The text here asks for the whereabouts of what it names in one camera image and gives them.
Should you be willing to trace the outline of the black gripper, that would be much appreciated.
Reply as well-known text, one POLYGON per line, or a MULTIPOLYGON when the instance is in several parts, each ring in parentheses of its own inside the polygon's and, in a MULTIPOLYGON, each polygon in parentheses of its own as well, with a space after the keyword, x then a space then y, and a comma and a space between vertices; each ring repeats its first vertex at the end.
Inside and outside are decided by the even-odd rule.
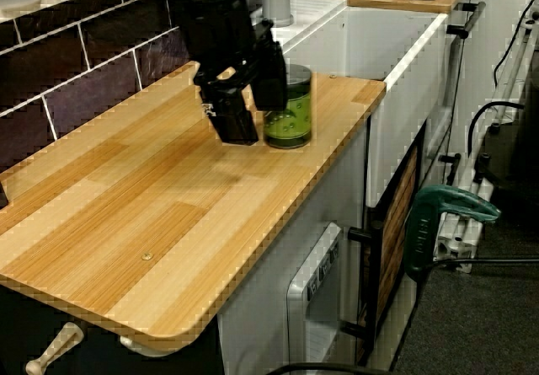
POLYGON ((241 89, 251 86, 259 111, 282 111, 287 103, 286 64, 273 22, 252 24, 247 0, 176 0, 176 25, 190 59, 200 64, 195 83, 221 141, 255 144, 258 133, 241 89))

